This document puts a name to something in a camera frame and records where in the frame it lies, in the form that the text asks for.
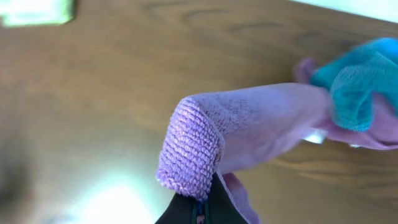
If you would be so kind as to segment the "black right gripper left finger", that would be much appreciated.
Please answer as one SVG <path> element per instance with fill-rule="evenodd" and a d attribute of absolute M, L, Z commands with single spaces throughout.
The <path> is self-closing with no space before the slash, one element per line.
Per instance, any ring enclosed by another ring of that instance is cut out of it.
<path fill-rule="evenodd" d="M 174 194 L 169 206 L 155 224 L 197 224 L 197 209 L 194 198 Z"/>

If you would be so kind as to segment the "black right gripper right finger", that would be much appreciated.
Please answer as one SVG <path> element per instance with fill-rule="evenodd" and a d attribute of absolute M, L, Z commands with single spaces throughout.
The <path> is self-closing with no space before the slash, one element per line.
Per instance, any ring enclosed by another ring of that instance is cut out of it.
<path fill-rule="evenodd" d="M 213 174 L 204 207 L 205 224 L 248 224 L 229 198 L 218 174 Z"/>

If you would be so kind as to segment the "purple microfiber cloth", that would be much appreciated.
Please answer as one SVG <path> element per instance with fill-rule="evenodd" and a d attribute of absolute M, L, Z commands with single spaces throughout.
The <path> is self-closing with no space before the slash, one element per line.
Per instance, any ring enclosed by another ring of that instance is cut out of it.
<path fill-rule="evenodd" d="M 283 83 L 183 98 L 170 118 L 156 179 L 197 201 L 197 223 L 217 173 L 247 223 L 259 223 L 236 172 L 291 150 L 327 109 L 326 94 Z"/>

